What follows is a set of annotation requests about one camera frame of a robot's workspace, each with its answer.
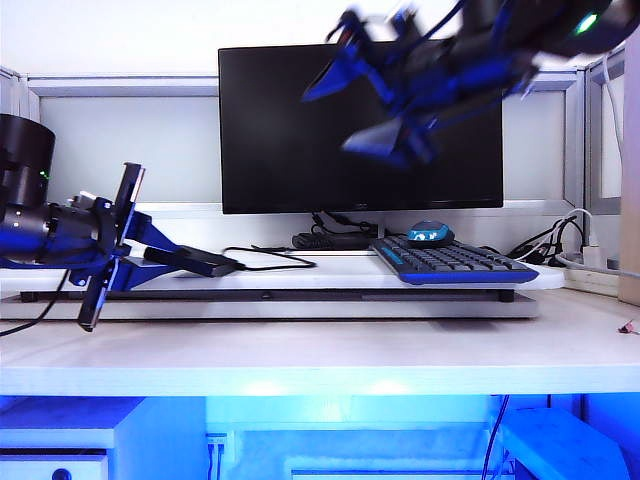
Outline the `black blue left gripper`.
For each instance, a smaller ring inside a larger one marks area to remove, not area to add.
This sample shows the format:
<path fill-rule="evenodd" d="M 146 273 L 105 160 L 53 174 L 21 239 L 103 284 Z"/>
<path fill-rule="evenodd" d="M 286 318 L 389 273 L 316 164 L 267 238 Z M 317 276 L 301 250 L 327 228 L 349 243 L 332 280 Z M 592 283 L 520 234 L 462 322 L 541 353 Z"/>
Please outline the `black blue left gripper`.
<path fill-rule="evenodd" d="M 82 192 L 67 206 L 50 206 L 53 220 L 49 259 L 69 271 L 69 280 L 86 288 L 78 315 L 79 326 L 94 330 L 108 291 L 130 291 L 175 268 L 138 257 L 124 257 L 130 248 L 124 239 L 161 250 L 178 250 L 152 223 L 152 217 L 134 212 L 144 176 L 139 164 L 127 163 L 116 197 L 109 200 Z"/>

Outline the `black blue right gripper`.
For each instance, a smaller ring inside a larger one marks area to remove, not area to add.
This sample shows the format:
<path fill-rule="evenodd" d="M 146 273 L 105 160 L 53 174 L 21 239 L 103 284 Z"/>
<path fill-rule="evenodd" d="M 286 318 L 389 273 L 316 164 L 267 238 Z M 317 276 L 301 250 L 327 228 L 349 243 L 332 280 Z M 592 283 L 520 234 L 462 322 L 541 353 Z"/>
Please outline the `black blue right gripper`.
<path fill-rule="evenodd" d="M 448 126 L 445 110 L 471 102 L 492 105 L 537 72 L 532 40 L 537 3 L 457 2 L 431 28 L 404 7 L 384 18 L 395 37 L 377 44 L 355 9 L 342 13 L 328 33 L 336 52 L 304 91 L 311 102 L 364 78 L 387 121 L 357 131 L 341 148 L 394 166 L 428 164 L 436 155 L 433 132 Z"/>

